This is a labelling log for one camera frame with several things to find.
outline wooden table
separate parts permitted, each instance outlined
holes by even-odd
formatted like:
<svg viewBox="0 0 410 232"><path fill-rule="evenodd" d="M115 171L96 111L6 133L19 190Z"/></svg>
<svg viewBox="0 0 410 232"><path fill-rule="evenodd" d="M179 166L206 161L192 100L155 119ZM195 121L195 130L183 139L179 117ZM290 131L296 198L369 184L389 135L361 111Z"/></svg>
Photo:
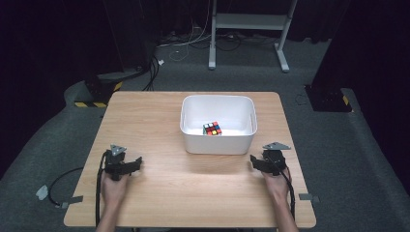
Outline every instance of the wooden table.
<svg viewBox="0 0 410 232"><path fill-rule="evenodd" d="M194 155L186 152L180 116L183 99L195 94L251 98L258 131L246 155ZM118 219L125 227L277 227L266 186L252 169L249 155L259 159L262 146L280 142L293 179L296 222L300 228L316 223L279 95L266 92L117 92L109 102L101 127L70 205L68 226L95 226L96 178L103 152L114 143L127 147L126 162L143 158L141 170L130 177Z"/></svg>

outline white plastic bin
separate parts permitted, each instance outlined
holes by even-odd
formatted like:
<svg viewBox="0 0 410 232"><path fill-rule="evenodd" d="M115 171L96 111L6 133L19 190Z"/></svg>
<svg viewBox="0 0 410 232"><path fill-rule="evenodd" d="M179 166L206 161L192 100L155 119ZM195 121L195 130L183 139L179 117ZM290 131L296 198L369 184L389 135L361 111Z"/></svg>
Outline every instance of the white plastic bin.
<svg viewBox="0 0 410 232"><path fill-rule="evenodd" d="M221 135L204 135L203 125L218 122ZM253 101L244 96L192 95L184 99L180 128L187 152L243 155L257 131Z"/></svg>

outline forearm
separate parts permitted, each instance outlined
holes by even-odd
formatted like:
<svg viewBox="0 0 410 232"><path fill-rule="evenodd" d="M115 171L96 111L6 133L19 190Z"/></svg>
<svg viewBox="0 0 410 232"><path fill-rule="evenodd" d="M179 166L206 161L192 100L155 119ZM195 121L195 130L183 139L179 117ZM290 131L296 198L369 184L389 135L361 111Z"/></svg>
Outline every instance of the forearm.
<svg viewBox="0 0 410 232"><path fill-rule="evenodd" d="M289 204L286 200L275 200L274 208L277 218L279 232L294 232L299 231L296 222L290 213Z"/></svg>
<svg viewBox="0 0 410 232"><path fill-rule="evenodd" d="M97 232L113 232L117 224L119 207L105 207L102 218L97 227Z"/></svg>

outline metal stand leg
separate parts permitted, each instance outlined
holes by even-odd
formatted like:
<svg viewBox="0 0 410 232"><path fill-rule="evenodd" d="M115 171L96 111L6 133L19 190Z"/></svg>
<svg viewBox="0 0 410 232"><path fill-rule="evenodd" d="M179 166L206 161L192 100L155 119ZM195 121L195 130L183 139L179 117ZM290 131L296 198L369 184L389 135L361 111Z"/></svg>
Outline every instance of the metal stand leg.
<svg viewBox="0 0 410 232"><path fill-rule="evenodd" d="M212 9L212 29L211 44L209 48L209 69L214 70L217 67L217 50L215 47L215 37L217 34L217 0L214 0Z"/></svg>
<svg viewBox="0 0 410 232"><path fill-rule="evenodd" d="M287 65L286 58L284 57L284 54L283 54L283 45L284 45L284 42L286 41L287 32L289 31L290 23L292 22L293 13L295 12L297 3L298 3L298 0L292 1L289 12L287 14L286 21L284 23L283 31L280 35L280 42L275 43L275 51L277 52L279 62L280 62L280 67L284 73L289 73L289 66Z"/></svg>

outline black cable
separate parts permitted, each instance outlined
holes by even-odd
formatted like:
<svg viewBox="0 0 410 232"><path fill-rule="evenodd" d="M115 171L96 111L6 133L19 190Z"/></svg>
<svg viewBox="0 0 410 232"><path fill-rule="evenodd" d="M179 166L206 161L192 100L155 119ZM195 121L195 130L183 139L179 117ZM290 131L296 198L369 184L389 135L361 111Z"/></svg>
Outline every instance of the black cable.
<svg viewBox="0 0 410 232"><path fill-rule="evenodd" d="M247 42L247 40L262 40L262 42ZM266 42L269 39L273 39L273 38L269 38L269 37L261 37L261 38L255 38L255 37L246 37L246 38L242 38L242 44L246 44L246 45L265 45L265 44L274 44L278 38L275 38L274 40L270 41L270 42Z"/></svg>
<svg viewBox="0 0 410 232"><path fill-rule="evenodd" d="M103 160L105 153L102 154L102 160L100 161L99 172L97 173L97 187L96 187L96 227L100 223L100 193L102 191L102 174L103 174Z"/></svg>
<svg viewBox="0 0 410 232"><path fill-rule="evenodd" d="M218 45L215 45L217 49L222 50L222 51L234 51L242 45L242 39L236 33L233 33L232 35L221 36L219 37L219 40L220 39L223 39L226 42L237 43L236 46L234 46L233 48L229 48L229 49L225 49Z"/></svg>
<svg viewBox="0 0 410 232"><path fill-rule="evenodd" d="M277 167L275 162L270 157L268 157L268 159L276 167L276 169L279 170L280 174L286 180L286 184L289 187L289 191L290 191L290 213L292 214L293 219L295 219L295 191L293 189L292 183L286 177L286 175L283 173L283 171L280 168Z"/></svg>
<svg viewBox="0 0 410 232"><path fill-rule="evenodd" d="M154 80L160 72L160 64L157 57L153 56L150 63L150 82L142 89L142 91L154 91Z"/></svg>
<svg viewBox="0 0 410 232"><path fill-rule="evenodd" d="M83 169L83 167L78 167L78 168L75 168L75 169L73 169L73 170L67 171L67 172L61 174L59 177L57 177L57 179L54 180L54 182L50 185L50 188L49 188L49 190L48 190L48 200L49 200L51 203L53 203L54 205L56 205L56 206L58 206L58 207L61 207L61 206L62 206L60 203L58 203L57 201L55 201L55 200L52 198L52 196L51 196L51 190L52 190L52 188L54 187L54 185L55 185L61 178L65 177L66 175L68 175L68 174L70 174L70 173L72 173L72 172L75 172L75 171L81 170L81 169Z"/></svg>
<svg viewBox="0 0 410 232"><path fill-rule="evenodd" d="M194 44L205 44L204 46L194 46ZM195 43L190 43L190 46L196 49L209 49L209 41L200 41Z"/></svg>
<svg viewBox="0 0 410 232"><path fill-rule="evenodd" d="M194 37L193 36L188 36L187 39L186 39L185 37L173 35L169 39L163 39L162 42L160 43L159 47L172 46L172 45L181 45L181 44L186 44L186 43L194 44L194 43L199 43L199 42L206 41L206 40L201 40L201 38L203 38L203 37L204 37L204 35L199 35L199 36L195 35Z"/></svg>

